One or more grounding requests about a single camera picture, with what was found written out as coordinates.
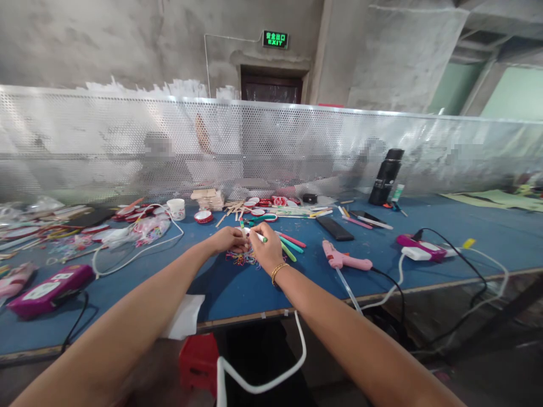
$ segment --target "right hand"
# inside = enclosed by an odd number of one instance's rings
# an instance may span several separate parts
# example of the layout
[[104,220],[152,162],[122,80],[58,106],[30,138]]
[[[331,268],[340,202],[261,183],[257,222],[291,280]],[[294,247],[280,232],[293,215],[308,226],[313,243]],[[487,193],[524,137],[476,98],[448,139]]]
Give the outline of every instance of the right hand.
[[[255,232],[267,237],[268,241],[262,243]],[[281,263],[285,262],[283,260],[281,240],[266,222],[259,223],[257,226],[251,228],[249,239],[253,246],[255,258],[268,274]]]

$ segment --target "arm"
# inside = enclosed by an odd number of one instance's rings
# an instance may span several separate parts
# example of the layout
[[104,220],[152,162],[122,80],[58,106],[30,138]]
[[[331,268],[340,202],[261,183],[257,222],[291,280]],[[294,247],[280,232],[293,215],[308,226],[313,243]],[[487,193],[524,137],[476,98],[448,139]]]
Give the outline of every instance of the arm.
[[241,253],[241,231],[225,227],[125,295],[14,401],[19,406],[107,405],[175,315],[210,256]]
[[[253,228],[268,238],[250,239],[270,274],[283,263],[281,242],[265,223]],[[377,407],[460,407],[464,404],[378,327],[290,266],[275,282],[352,380]]]

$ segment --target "perforated metal barrier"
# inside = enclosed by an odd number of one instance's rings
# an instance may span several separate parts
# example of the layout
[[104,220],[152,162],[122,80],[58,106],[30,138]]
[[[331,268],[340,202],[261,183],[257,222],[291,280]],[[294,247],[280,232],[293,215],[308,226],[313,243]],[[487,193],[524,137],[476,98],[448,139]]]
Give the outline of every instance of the perforated metal barrier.
[[0,142],[4,201],[367,192],[389,148],[406,194],[543,168],[542,123],[18,86],[0,86]]

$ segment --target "red plastic stool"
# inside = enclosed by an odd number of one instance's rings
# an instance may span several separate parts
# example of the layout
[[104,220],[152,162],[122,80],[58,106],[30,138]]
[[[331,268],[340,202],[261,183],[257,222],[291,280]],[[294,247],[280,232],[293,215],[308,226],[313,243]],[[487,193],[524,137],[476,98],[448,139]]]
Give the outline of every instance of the red plastic stool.
[[217,398],[219,350],[213,334],[189,336],[179,353],[181,387],[209,390]]

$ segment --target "green wall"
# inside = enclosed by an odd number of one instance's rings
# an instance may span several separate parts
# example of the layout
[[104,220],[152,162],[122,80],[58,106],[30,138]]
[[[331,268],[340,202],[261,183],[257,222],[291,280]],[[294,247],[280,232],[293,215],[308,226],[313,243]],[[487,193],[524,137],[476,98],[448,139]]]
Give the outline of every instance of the green wall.
[[440,109],[444,107],[443,114],[445,115],[460,114],[483,66],[484,64],[449,63],[427,113],[438,114]]
[[543,120],[543,71],[507,68],[481,116]]

